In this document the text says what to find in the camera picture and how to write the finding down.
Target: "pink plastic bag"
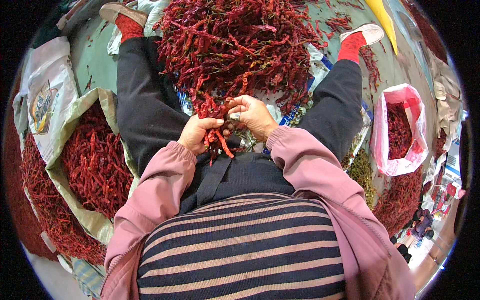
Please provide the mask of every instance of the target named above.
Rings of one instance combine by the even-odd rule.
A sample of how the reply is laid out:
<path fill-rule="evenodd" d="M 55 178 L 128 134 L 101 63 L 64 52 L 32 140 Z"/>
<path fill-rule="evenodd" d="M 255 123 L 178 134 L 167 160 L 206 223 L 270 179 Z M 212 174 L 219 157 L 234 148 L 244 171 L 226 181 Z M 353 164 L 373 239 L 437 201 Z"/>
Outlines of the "pink plastic bag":
<path fill-rule="evenodd" d="M 405 158 L 388 159 L 387 103 L 403 102 L 412 130 L 413 143 Z M 375 105 L 370 149 L 378 169 L 387 176 L 397 176 L 415 171 L 427 158 L 425 139 L 427 122 L 425 106 L 417 90 L 409 84 L 399 84 L 385 89 Z"/>

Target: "black strap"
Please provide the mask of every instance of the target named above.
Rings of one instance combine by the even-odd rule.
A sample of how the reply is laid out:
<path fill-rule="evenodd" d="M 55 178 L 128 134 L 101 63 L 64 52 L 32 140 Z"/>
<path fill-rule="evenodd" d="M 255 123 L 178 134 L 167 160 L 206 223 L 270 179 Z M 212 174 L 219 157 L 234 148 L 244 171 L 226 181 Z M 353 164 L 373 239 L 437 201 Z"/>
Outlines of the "black strap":
<path fill-rule="evenodd" d="M 197 189 L 197 207 L 212 200 L 231 161 L 232 159 L 224 153 L 216 158 L 215 163 L 211 166 L 212 169 L 205 178 L 203 178 L 202 183 L 200 183 Z"/>

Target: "shoe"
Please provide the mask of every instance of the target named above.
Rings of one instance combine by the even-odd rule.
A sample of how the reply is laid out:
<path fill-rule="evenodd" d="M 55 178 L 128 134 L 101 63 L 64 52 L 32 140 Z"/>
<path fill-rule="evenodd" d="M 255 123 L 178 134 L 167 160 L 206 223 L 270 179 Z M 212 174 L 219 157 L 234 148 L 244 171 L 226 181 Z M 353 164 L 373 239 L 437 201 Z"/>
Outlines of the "shoe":
<path fill-rule="evenodd" d="M 145 23 L 147 22 L 148 15 L 144 12 L 131 9 L 125 4 L 122 4 L 119 2 L 110 2 L 110 3 L 104 4 L 100 9 L 100 16 L 112 24 L 115 23 L 119 13 L 137 22 L 142 28 L 145 27 Z"/>
<path fill-rule="evenodd" d="M 362 32 L 363 37 L 367 42 L 367 44 L 362 46 L 375 44 L 384 37 L 384 30 L 379 25 L 375 23 L 365 23 L 355 29 L 350 29 L 340 34 L 340 43 L 342 43 L 347 36 L 355 32 Z"/>

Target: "pink jacket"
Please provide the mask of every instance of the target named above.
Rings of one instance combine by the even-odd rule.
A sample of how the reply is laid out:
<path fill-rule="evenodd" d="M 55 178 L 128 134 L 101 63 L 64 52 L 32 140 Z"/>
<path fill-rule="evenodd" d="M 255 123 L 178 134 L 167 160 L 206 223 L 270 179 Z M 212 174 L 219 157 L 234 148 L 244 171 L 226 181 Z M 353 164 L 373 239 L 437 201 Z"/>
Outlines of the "pink jacket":
<path fill-rule="evenodd" d="M 333 153 L 307 131 L 287 126 L 271 133 L 267 148 L 295 188 L 294 197 L 325 204 L 342 255 L 347 297 L 413 299 L 415 286 L 405 259 L 366 205 L 363 189 L 343 172 Z M 152 158 L 132 197 L 115 215 L 102 299 L 139 298 L 136 277 L 143 244 L 160 223 L 179 212 L 195 164 L 194 154 L 177 142 Z"/>

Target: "jacket zipper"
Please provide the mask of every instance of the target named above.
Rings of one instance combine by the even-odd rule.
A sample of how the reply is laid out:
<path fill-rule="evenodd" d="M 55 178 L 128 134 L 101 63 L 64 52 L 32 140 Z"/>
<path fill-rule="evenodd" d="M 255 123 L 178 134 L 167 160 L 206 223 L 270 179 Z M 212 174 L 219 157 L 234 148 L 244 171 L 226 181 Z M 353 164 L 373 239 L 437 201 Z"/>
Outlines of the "jacket zipper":
<path fill-rule="evenodd" d="M 335 203 L 336 205 L 342 207 L 343 209 L 345 209 L 346 211 L 348 211 L 349 213 L 351 213 L 353 216 L 355 216 L 358 220 L 360 220 L 365 226 L 367 226 L 368 229 L 370 229 L 371 232 L 373 232 L 373 234 L 380 240 L 380 242 L 382 243 L 382 245 L 384 246 L 385 250 L 388 252 L 388 255 L 392 256 L 392 253 L 390 252 L 390 250 L 388 249 L 388 246 L 386 245 L 385 243 L 385 240 L 382 238 L 382 236 L 380 235 L 380 233 L 375 229 L 373 228 L 367 220 L 365 220 L 365 218 L 361 217 L 359 214 L 357 214 L 355 211 L 353 211 L 351 208 L 345 206 L 343 203 L 340 203 L 336 200 L 333 200 L 332 198 L 322 194 L 322 193 L 319 193 L 319 192 L 312 192 L 310 190 L 296 190 L 294 193 L 293 193 L 293 196 L 296 197 L 299 193 L 301 192 L 310 192 L 310 193 L 314 193 L 314 194 L 317 194 L 319 195 L 320 197 L 326 199 L 326 200 L 329 200 L 333 203 Z"/>
<path fill-rule="evenodd" d="M 125 255 L 127 255 L 128 253 L 130 253 L 133 249 L 135 249 L 138 244 L 145 238 L 146 235 L 143 235 L 141 238 L 139 238 L 138 240 L 135 241 L 135 243 L 133 243 L 128 249 L 126 252 L 122 253 L 118 259 L 115 261 L 115 263 L 113 265 L 111 265 L 108 269 L 110 271 L 107 271 L 107 275 L 105 275 L 105 278 L 103 279 L 102 281 L 102 284 L 100 285 L 100 297 L 102 298 L 103 296 L 103 288 L 104 288 L 104 285 L 105 283 L 107 282 L 107 279 L 108 277 L 113 273 L 115 267 L 119 264 L 120 260 L 122 260 L 122 258 L 125 257 Z"/>

